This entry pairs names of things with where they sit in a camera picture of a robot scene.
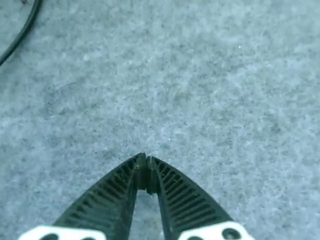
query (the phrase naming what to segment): white metal plate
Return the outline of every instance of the white metal plate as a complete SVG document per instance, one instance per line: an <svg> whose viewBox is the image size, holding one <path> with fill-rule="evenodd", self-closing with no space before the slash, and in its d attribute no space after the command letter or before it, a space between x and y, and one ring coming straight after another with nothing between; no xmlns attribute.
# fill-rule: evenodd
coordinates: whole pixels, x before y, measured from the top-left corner
<svg viewBox="0 0 320 240"><path fill-rule="evenodd" d="M41 240L49 234L57 235L59 240L83 240L86 238L107 240L106 236L97 230L45 225L27 231L18 240Z"/></svg>
<svg viewBox="0 0 320 240"><path fill-rule="evenodd" d="M225 238L223 235L224 230L232 229L239 233L239 238ZM237 222L225 221L222 223L195 228L181 233L178 240L189 240L191 237L198 237L198 240L255 240L250 236L246 229Z"/></svg>

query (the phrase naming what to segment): gray carpet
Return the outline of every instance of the gray carpet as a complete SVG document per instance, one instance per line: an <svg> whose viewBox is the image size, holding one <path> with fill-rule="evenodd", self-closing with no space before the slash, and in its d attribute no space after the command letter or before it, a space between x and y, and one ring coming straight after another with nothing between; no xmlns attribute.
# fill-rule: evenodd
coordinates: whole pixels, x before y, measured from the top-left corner
<svg viewBox="0 0 320 240"><path fill-rule="evenodd" d="M0 52L29 0L0 2ZM257 240L320 239L319 0L46 0L0 68L0 239L154 155ZM160 240L139 194L131 240Z"/></svg>

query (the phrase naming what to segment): black cable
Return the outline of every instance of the black cable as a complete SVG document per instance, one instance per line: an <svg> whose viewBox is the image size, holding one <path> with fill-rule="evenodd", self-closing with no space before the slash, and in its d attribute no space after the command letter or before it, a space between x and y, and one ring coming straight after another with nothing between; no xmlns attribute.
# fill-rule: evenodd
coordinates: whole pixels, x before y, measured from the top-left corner
<svg viewBox="0 0 320 240"><path fill-rule="evenodd" d="M16 38L13 40L13 42L10 44L10 46L7 48L7 50L0 56L0 66L10 57L10 55L16 50L16 48L19 46L19 44L23 41L23 39L27 36L27 34L30 32L37 15L40 10L40 6L43 0L34 0L31 13L29 14L28 19L26 20L22 30L19 32L19 34L16 36Z"/></svg>

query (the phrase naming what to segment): bolt hole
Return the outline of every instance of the bolt hole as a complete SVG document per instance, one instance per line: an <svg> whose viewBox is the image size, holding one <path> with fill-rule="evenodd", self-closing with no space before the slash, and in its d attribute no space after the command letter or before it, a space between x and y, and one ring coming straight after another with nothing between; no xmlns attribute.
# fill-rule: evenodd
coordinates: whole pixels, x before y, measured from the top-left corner
<svg viewBox="0 0 320 240"><path fill-rule="evenodd" d="M189 237L187 240L203 240L203 239L198 236L192 236L192 237Z"/></svg>
<svg viewBox="0 0 320 240"><path fill-rule="evenodd" d="M223 230L222 236L226 240L237 240L237 239L241 238L240 233L233 228L227 228L227 229Z"/></svg>
<svg viewBox="0 0 320 240"><path fill-rule="evenodd" d="M58 240L58 239L59 239L59 237L57 234L50 233L50 234L43 236L40 240Z"/></svg>

